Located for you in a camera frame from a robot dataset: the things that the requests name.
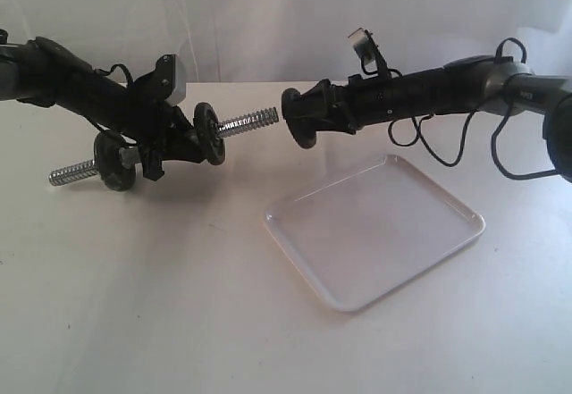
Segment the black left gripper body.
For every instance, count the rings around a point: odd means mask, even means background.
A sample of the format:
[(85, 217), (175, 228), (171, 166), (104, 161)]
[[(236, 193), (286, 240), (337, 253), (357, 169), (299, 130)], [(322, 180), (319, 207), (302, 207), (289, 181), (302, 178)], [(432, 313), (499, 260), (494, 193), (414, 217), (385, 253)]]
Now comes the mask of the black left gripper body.
[(173, 107), (149, 92), (148, 73), (124, 87), (94, 72), (55, 74), (55, 103), (146, 146), (165, 145)]

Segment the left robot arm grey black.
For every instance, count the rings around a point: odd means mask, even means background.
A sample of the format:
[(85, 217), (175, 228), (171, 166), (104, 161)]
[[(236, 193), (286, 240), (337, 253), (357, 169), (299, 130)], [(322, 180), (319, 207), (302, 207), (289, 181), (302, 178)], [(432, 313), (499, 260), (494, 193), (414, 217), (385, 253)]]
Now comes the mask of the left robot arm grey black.
[(164, 54), (137, 79), (128, 68), (121, 85), (112, 70), (92, 67), (51, 39), (11, 44), (1, 33), (1, 98), (49, 108), (59, 105), (98, 129), (94, 155), (86, 163), (52, 172), (55, 186), (97, 175), (111, 190), (131, 189), (140, 166), (148, 180), (164, 176), (165, 161), (223, 163), (225, 146), (208, 103), (192, 120), (178, 106), (186, 96), (185, 70), (176, 54)]

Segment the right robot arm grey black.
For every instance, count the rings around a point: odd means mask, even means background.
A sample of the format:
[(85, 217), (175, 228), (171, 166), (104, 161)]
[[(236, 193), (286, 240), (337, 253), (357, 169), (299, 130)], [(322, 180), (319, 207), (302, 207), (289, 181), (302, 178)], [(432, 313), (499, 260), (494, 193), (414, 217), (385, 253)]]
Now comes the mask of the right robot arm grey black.
[(552, 169), (515, 174), (501, 166), (505, 177), (571, 179), (571, 79), (536, 75), (509, 56), (474, 56), (395, 78), (356, 75), (345, 85), (321, 80), (304, 93), (282, 93), (282, 116), (303, 148), (313, 147), (320, 131), (354, 135), (378, 123), (478, 112), (499, 115), (498, 130), (522, 112), (543, 118)]

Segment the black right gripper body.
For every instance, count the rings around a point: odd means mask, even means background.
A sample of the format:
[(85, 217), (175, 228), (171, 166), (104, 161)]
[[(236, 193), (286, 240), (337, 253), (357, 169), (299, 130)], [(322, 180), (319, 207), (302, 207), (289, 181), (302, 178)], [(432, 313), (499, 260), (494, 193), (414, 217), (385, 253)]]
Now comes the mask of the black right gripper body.
[(365, 79), (356, 74), (334, 86), (328, 106), (328, 130), (356, 133), (365, 126), (434, 114), (447, 107), (447, 72), (443, 68), (396, 78)]

